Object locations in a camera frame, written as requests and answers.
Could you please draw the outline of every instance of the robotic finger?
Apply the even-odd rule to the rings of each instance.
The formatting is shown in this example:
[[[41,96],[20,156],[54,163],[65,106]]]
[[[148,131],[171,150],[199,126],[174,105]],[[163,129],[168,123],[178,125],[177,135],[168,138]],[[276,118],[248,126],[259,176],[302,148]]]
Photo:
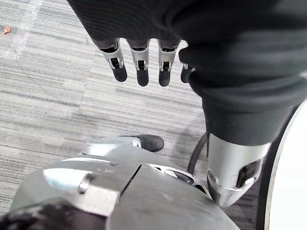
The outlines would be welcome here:
[[[137,79],[140,86],[146,86],[149,81],[149,41],[150,40],[127,40],[131,48],[133,63],[136,68]]]
[[[119,39],[100,41],[98,44],[96,42],[96,45],[112,68],[115,79],[124,82],[127,79],[127,71]]]
[[[159,83],[165,87],[170,82],[171,70],[180,41],[158,40],[159,45]]]
[[[183,83],[188,83],[189,76],[193,71],[195,71],[195,68],[193,66],[190,66],[188,64],[183,64],[182,71],[181,71],[181,81]]]

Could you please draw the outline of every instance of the silver metal forearm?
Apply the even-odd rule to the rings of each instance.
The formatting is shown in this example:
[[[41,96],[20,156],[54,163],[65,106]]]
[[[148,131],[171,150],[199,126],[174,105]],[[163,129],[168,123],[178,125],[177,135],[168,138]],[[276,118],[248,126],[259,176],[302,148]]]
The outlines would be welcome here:
[[[258,180],[270,145],[237,145],[210,134],[207,180],[216,203],[232,205]]]

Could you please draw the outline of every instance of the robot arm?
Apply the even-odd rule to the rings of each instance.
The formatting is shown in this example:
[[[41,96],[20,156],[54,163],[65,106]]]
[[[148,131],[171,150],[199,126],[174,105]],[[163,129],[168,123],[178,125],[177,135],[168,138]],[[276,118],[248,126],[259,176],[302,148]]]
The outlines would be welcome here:
[[[179,53],[182,80],[187,82],[188,72],[203,100],[209,190],[222,206],[237,201],[257,180],[291,111],[307,96],[307,80],[300,77],[307,66],[307,2],[68,2],[119,81],[127,78],[122,54],[114,49],[119,44],[105,41],[128,40],[142,86],[148,83],[148,39],[159,39],[161,86],[170,81],[179,40],[187,41]]]

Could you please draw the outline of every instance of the black fabric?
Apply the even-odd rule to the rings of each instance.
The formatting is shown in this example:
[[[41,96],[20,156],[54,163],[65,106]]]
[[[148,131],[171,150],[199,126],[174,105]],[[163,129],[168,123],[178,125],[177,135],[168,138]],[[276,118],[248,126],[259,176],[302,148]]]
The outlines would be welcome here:
[[[106,218],[51,199],[0,216],[1,230],[104,230]]]
[[[179,57],[196,69],[189,82],[203,98],[208,131],[226,141],[273,141],[307,97],[305,0],[68,2],[95,40],[186,40]]]

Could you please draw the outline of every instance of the black sleeve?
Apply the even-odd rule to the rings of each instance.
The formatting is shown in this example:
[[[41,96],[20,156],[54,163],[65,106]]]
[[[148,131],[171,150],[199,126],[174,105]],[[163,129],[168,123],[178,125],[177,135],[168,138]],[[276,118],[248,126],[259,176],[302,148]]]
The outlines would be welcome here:
[[[189,44],[179,57],[196,68],[190,84],[208,131],[241,145],[273,141],[307,97],[307,1],[178,2],[159,1],[154,20]]]

